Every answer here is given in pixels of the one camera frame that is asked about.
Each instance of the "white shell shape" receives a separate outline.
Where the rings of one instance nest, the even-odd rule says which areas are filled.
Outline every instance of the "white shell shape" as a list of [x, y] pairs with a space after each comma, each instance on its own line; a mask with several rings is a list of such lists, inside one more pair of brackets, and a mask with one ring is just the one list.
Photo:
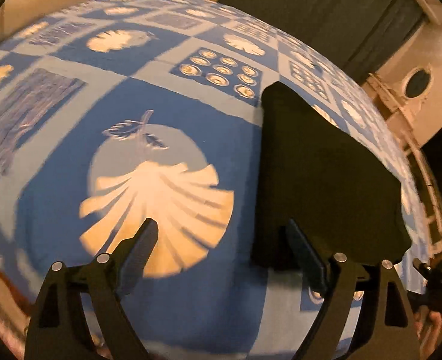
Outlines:
[[259, 48], [250, 40], [242, 38], [241, 36], [225, 34], [224, 40], [231, 47], [234, 47], [235, 49], [238, 50], [244, 50], [248, 54], [253, 54], [255, 56], [263, 56], [266, 54], [266, 52], [263, 49]]
[[123, 239], [133, 237], [146, 218], [152, 218], [158, 223], [159, 237], [144, 276], [177, 274], [204, 259], [226, 231], [235, 195], [213, 188], [218, 182], [213, 165], [189, 172], [184, 163], [162, 166], [152, 161], [119, 177], [99, 177], [97, 191], [108, 192], [84, 200], [79, 216], [112, 207], [80, 241], [94, 256], [122, 220], [107, 248], [112, 253]]

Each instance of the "round window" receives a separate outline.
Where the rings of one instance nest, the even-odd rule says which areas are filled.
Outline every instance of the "round window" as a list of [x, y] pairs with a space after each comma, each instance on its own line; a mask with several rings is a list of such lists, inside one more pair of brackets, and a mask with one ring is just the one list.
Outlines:
[[430, 80], [431, 75], [425, 69], [418, 70], [409, 79], [404, 93], [409, 98], [418, 97], [426, 90]]

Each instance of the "oval window frame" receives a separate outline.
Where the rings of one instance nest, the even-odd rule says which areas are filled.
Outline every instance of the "oval window frame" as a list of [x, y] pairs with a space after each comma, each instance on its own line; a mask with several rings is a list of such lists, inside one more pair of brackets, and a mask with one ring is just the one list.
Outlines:
[[[429, 75], [429, 81], [426, 85], [426, 87], [424, 88], [424, 90], [418, 95], [418, 96], [414, 96], [414, 97], [409, 97], [407, 95], [407, 88], [408, 88], [408, 83], [409, 81], [413, 78], [413, 76], [418, 73], [419, 71], [425, 71], [428, 75]], [[412, 99], [417, 99], [423, 95], [426, 95], [427, 92], [429, 91], [429, 89], [431, 88], [431, 86], [433, 85], [433, 69], [432, 66], [430, 64], [427, 64], [426, 66], [417, 66], [414, 69], [411, 69], [411, 71], [405, 76], [404, 80], [403, 80], [403, 96], [405, 98], [407, 98], [408, 100], [412, 100]]]

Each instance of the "blue patterned fabric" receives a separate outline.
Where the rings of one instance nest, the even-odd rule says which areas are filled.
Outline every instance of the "blue patterned fabric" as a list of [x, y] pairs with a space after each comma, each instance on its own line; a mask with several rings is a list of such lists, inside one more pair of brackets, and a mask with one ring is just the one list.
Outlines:
[[249, 257], [260, 97], [278, 80], [401, 181], [413, 246], [396, 269], [422, 292], [423, 212], [370, 99], [309, 46], [206, 0], [90, 0], [0, 44], [0, 267], [34, 300], [54, 261], [87, 263], [152, 216], [158, 249], [123, 300], [147, 348], [290, 358], [322, 299]]

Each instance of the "blue fabric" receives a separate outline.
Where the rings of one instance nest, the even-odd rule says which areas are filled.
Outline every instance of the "blue fabric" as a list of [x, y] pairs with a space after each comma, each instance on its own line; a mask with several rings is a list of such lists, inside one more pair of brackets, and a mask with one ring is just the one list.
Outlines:
[[[428, 257], [420, 202], [403, 153], [366, 94], [307, 45], [205, 0], [90, 0], [41, 18], [0, 45], [2, 270], [34, 300], [54, 261], [91, 261], [80, 237], [127, 193], [104, 211], [81, 215], [83, 202], [97, 196], [99, 178], [146, 161], [166, 169], [186, 164], [186, 174], [211, 169], [206, 188], [234, 196], [225, 232], [210, 244], [208, 236], [180, 229], [206, 255], [185, 265], [180, 246], [169, 244], [181, 268], [142, 278], [123, 300], [126, 315], [146, 342], [206, 357], [290, 359], [321, 302], [299, 277], [282, 286], [276, 274], [250, 263], [260, 97], [277, 80], [400, 179], [413, 246], [397, 269], [407, 288], [422, 292], [410, 263]], [[133, 144], [138, 136], [145, 139], [141, 151]], [[137, 193], [154, 199], [154, 192]], [[114, 240], [123, 215], [100, 251]], [[353, 301], [353, 310], [359, 305]], [[298, 325], [283, 325], [292, 318]], [[340, 351], [355, 322], [347, 324]]]

